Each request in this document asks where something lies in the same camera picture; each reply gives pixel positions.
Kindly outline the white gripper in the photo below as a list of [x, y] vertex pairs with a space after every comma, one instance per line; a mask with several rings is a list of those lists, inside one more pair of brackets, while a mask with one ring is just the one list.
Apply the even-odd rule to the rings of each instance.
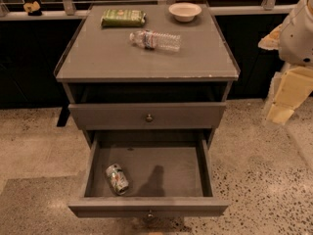
[[258, 47], [279, 49], [281, 60], [298, 65], [282, 74], [266, 116], [274, 123], [285, 124], [313, 92], [313, 0], [299, 0], [282, 25], [263, 37]]

